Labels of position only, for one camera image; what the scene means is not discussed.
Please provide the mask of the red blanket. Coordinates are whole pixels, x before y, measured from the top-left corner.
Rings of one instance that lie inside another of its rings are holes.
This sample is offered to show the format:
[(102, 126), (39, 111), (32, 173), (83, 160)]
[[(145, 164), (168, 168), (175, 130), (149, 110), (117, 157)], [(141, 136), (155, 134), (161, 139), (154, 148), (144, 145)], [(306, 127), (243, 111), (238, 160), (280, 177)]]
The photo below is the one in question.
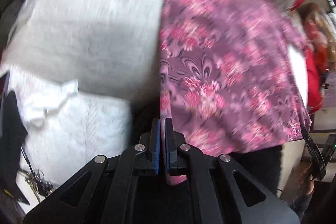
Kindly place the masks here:
[(322, 93), (321, 93), (321, 77), (315, 66), (313, 54), (308, 47), (305, 51), (305, 62), (307, 71), (307, 108), (310, 115), (314, 114), (322, 108)]

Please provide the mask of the purple pink floral garment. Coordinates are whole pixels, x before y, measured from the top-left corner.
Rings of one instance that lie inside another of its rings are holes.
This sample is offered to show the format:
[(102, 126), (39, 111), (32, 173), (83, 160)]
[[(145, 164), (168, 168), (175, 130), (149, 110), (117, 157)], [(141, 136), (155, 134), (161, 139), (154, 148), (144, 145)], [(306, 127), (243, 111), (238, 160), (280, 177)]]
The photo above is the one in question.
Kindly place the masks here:
[(310, 127), (289, 46), (307, 50), (271, 0), (164, 0), (161, 119), (206, 155), (236, 156), (276, 191), (282, 145)]

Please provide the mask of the white quilted bed cover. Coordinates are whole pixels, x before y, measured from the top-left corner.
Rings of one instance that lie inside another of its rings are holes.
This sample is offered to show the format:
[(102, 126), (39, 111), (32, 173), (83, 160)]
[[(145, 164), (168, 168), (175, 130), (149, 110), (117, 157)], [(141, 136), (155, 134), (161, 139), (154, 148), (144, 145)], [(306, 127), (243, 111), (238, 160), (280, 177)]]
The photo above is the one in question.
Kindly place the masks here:
[(18, 98), (33, 167), (61, 185), (120, 155), (158, 115), (163, 0), (26, 0), (1, 72)]

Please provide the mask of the doll in plastic bag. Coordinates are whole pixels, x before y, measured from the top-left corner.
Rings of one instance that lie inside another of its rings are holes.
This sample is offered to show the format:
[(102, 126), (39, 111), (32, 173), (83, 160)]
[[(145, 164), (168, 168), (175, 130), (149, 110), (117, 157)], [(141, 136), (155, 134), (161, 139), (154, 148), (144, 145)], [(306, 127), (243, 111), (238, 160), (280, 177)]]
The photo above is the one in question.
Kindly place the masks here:
[(318, 71), (335, 71), (335, 25), (329, 14), (316, 3), (304, 4), (298, 11)]

